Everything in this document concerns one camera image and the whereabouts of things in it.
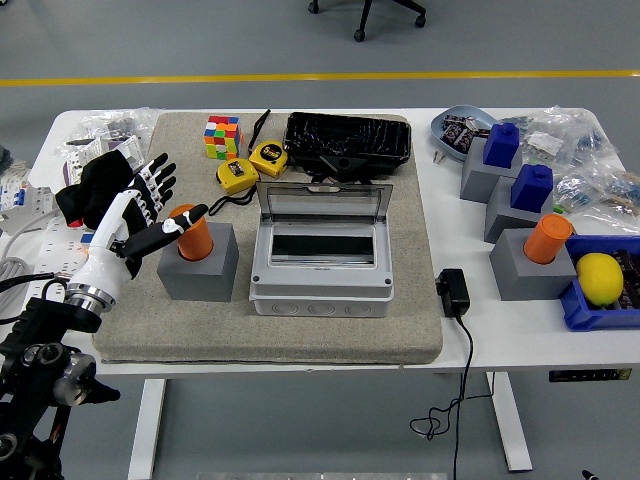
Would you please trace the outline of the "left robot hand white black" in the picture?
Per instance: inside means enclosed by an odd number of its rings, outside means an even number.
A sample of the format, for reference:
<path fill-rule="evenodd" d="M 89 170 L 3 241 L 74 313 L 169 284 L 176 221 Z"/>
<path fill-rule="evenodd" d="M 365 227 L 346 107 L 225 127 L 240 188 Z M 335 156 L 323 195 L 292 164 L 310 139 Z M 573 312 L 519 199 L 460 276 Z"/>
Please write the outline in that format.
<path fill-rule="evenodd" d="M 142 259 L 193 229 L 208 211 L 199 204 L 161 221 L 171 198 L 176 165 L 163 153 L 134 172 L 119 151 L 86 165 L 77 185 L 57 195 L 69 222 L 94 231 L 85 264 L 67 285 L 66 301 L 112 306 L 122 287 L 136 277 Z"/>

